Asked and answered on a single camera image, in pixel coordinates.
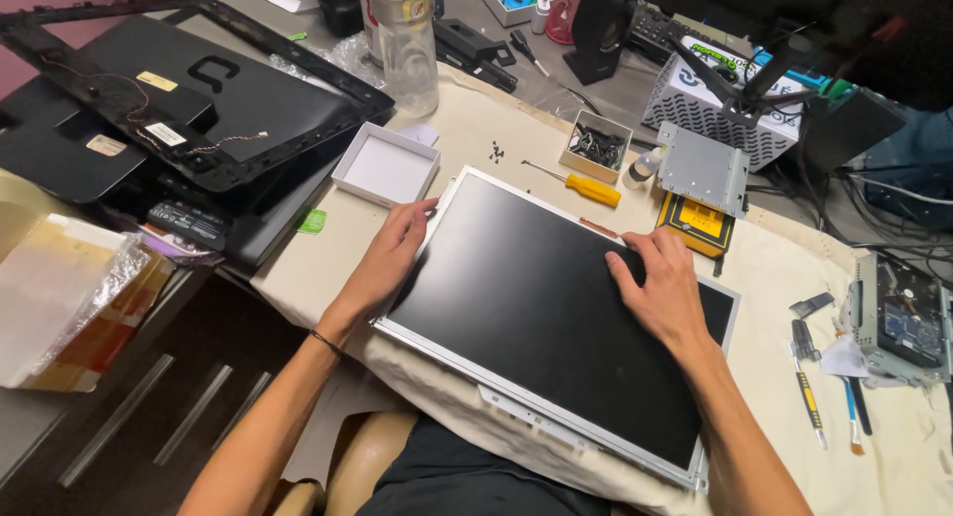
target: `right hand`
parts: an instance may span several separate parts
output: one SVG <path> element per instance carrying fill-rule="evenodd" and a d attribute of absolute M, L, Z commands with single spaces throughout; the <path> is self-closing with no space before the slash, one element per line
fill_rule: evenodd
<path fill-rule="evenodd" d="M 625 261 L 614 253 L 605 262 L 622 302 L 642 326 L 665 345 L 676 359 L 686 352 L 708 351 L 717 345 L 708 335 L 692 253 L 681 238 L 663 229 L 649 235 L 628 232 L 622 239 L 645 262 L 645 284 L 639 287 Z"/>

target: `paintbrush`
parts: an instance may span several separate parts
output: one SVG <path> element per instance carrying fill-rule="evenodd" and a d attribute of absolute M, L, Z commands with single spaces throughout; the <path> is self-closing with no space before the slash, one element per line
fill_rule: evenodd
<path fill-rule="evenodd" d="M 843 379 L 843 388 L 847 392 L 847 411 L 850 414 L 850 452 L 861 456 L 864 454 L 864 447 L 861 446 L 861 429 L 857 426 L 857 414 L 854 412 L 854 391 L 850 387 L 850 380 L 847 377 Z"/>

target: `left hand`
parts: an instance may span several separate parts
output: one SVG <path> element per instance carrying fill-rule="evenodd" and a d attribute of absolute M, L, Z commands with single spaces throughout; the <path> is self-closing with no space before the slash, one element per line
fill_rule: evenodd
<path fill-rule="evenodd" d="M 333 318 L 350 326 L 398 288 L 411 270 L 413 254 L 427 235 L 424 213 L 434 210 L 436 204 L 434 197 L 399 205 L 391 211 L 351 278 L 328 306 L 323 320 Z"/>

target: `yellow tool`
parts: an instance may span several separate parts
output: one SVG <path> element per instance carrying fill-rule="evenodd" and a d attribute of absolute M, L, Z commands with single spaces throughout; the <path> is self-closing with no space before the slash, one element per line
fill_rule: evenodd
<path fill-rule="evenodd" d="M 564 183 L 566 183 L 567 188 L 576 189 L 576 192 L 590 199 L 594 199 L 599 203 L 605 203 L 610 207 L 617 206 L 618 199 L 622 197 L 621 193 L 618 193 L 618 191 L 610 186 L 603 185 L 599 181 L 580 178 L 576 174 L 570 174 L 567 178 L 566 176 L 553 172 L 549 168 L 543 168 L 542 166 L 539 166 L 538 164 L 528 160 L 522 161 L 522 164 L 529 164 L 533 168 L 539 168 L 550 176 L 561 179 Z"/>

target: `pen holder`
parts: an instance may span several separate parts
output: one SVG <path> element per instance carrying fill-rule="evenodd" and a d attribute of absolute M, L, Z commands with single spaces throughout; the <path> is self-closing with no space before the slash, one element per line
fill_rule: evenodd
<path fill-rule="evenodd" d="M 553 0 L 546 19 L 546 35 L 556 43 L 573 44 L 573 18 L 580 0 Z"/>

